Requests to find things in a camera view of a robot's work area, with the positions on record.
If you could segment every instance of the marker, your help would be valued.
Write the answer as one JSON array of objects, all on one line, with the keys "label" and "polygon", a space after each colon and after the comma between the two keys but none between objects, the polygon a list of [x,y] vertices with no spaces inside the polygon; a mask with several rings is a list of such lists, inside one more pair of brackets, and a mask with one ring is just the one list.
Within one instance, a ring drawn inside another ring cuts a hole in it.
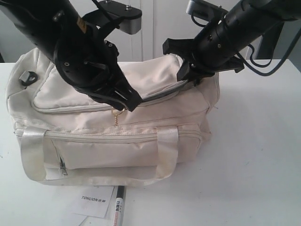
[{"label": "marker", "polygon": [[113,226],[122,225],[122,209],[123,209],[123,197],[124,197],[124,186],[118,186],[117,196],[116,196],[116,206],[113,218]]}]

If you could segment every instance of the bag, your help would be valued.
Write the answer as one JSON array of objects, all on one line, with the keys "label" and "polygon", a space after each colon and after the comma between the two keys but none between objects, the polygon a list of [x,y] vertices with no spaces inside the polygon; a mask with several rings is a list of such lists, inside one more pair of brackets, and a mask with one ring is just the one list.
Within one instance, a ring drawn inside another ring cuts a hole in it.
[{"label": "bag", "polygon": [[[177,82],[181,64],[174,55],[120,63],[145,102],[124,111],[115,126],[111,107],[65,83],[38,49],[21,56],[7,105],[28,178],[56,186],[145,186],[171,176],[177,162],[194,160],[210,137],[206,115],[219,99],[219,82],[218,75],[197,86]],[[39,79],[24,87],[19,78],[27,71]]]}]

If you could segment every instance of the table surface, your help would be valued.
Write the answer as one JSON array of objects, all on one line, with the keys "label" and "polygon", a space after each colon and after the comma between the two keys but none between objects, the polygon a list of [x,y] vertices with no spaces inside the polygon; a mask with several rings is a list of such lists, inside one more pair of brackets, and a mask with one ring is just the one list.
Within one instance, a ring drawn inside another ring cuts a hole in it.
[{"label": "table surface", "polygon": [[[24,174],[5,100],[13,65],[0,64],[1,225],[67,226],[62,219],[82,188]],[[247,69],[220,78],[212,139],[170,178],[128,188],[123,226],[301,225],[301,73],[287,61],[268,78]],[[111,208],[107,215],[82,225],[109,226]]]}]

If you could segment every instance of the gold keyring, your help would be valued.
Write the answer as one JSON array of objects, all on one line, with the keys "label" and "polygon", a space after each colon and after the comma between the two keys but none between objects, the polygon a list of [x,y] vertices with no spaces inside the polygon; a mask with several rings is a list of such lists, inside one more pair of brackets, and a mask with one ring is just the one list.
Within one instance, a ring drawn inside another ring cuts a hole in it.
[{"label": "gold keyring", "polygon": [[119,115],[121,115],[126,109],[124,108],[122,111],[119,111],[119,113],[114,113],[114,110],[116,110],[115,108],[112,108],[112,114],[114,115],[114,116],[119,116]]}]

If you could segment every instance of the bag strap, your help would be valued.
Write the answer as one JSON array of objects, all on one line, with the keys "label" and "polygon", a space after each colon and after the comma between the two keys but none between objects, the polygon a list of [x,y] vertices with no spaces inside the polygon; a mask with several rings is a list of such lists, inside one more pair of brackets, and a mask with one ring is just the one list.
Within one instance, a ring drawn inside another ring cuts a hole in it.
[{"label": "bag strap", "polygon": [[127,177],[74,176],[47,180],[44,166],[43,140],[47,130],[28,127],[21,139],[21,157],[24,171],[31,180],[54,186],[147,186],[168,178],[175,170],[178,160],[179,133],[176,126],[157,128],[158,165],[154,178],[135,179]]}]

